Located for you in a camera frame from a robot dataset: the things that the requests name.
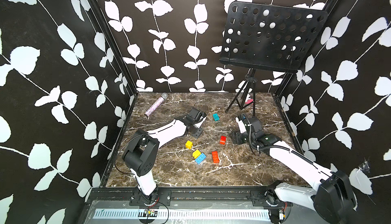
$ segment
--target black and white wallpaper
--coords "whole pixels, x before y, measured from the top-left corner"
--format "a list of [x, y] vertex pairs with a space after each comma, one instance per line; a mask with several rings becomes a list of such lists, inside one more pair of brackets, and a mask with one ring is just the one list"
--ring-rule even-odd
[[390, 24], [391, 0], [339, 0], [281, 96], [304, 155], [349, 176], [348, 223], [389, 223]]
[[87, 0], [0, 6], [0, 224], [76, 223], [131, 89]]
[[[98, 3], [138, 91], [234, 92], [243, 84], [248, 69], [219, 62], [222, 32], [233, 1], [323, 9], [327, 0], [98, 0]], [[257, 71], [257, 90], [275, 92], [283, 76], [283, 72]]]

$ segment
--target glittery microphone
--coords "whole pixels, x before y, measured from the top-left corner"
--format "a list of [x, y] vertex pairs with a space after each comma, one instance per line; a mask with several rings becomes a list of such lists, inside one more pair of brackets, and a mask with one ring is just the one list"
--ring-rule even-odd
[[156, 110], [157, 107], [159, 107], [159, 105], [165, 100], [168, 98], [168, 94], [167, 93], [162, 93], [160, 98], [158, 100], [156, 100], [156, 102], [144, 113], [145, 116], [149, 117], [150, 114], [152, 114], [152, 112], [154, 112], [154, 110]]

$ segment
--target lego brick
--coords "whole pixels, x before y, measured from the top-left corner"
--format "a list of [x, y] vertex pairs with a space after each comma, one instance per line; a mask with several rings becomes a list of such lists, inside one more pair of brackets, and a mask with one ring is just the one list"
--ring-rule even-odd
[[217, 120], [220, 119], [217, 113], [214, 113], [214, 114], [213, 114], [213, 119], [215, 119], [215, 121], [217, 121]]
[[227, 137], [226, 136], [221, 136], [220, 138], [220, 143], [221, 144], [225, 144], [225, 141], [227, 140]]
[[191, 142], [191, 141], [187, 141], [186, 142], [186, 148], [188, 148], [188, 149], [191, 149], [193, 147], [193, 142]]
[[196, 161], [197, 164], [199, 165], [205, 158], [206, 158], [206, 155], [205, 155], [204, 153], [201, 153], [201, 154], [195, 159], [195, 161]]
[[193, 157], [196, 159], [200, 154], [201, 152], [197, 149], [196, 151], [193, 152]]

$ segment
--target leaf pattern wallpaper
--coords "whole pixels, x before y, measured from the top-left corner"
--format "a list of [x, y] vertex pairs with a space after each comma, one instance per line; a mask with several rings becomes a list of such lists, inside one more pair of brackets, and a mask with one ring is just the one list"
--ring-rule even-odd
[[281, 96], [304, 155], [349, 176], [357, 212], [348, 223], [387, 223], [390, 13], [391, 0], [339, 0]]
[[[327, 0], [97, 1], [138, 91], [235, 92], [248, 69], [219, 61], [230, 3], [323, 9]], [[284, 75], [257, 71], [257, 91], [275, 92]]]
[[1, 0], [1, 16], [0, 224], [75, 223], [132, 90], [87, 0]]

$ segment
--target yellow lego brick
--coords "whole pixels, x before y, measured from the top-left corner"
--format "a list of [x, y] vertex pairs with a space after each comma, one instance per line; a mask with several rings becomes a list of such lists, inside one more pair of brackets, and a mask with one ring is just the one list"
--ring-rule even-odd
[[196, 151], [193, 152], [193, 157], [196, 159], [200, 154], [201, 152], [197, 149]]
[[191, 142], [191, 141], [187, 141], [186, 142], [186, 148], [188, 148], [188, 149], [191, 149], [193, 147], [193, 142]]

